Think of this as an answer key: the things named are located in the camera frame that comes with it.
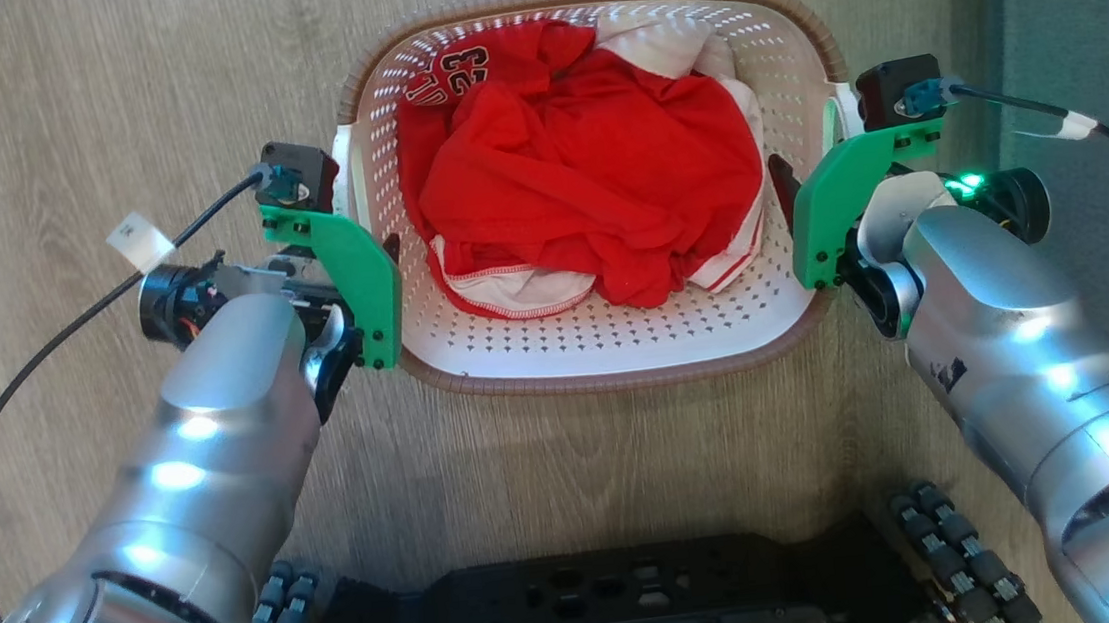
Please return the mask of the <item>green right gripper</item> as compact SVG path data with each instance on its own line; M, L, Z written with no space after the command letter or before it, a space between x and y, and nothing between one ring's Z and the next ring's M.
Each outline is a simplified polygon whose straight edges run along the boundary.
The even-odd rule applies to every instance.
M805 289L832 287L851 226L867 208L892 164L909 165L939 149L943 118L869 131L843 140L801 184L783 155L767 159L769 175L787 232L793 275Z

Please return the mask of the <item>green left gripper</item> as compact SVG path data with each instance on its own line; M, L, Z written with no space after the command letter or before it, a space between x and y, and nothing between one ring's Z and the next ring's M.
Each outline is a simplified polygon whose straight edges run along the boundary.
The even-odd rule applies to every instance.
M372 233L339 213L260 205L268 241L309 248L364 331L363 364L394 370L401 357L401 238Z

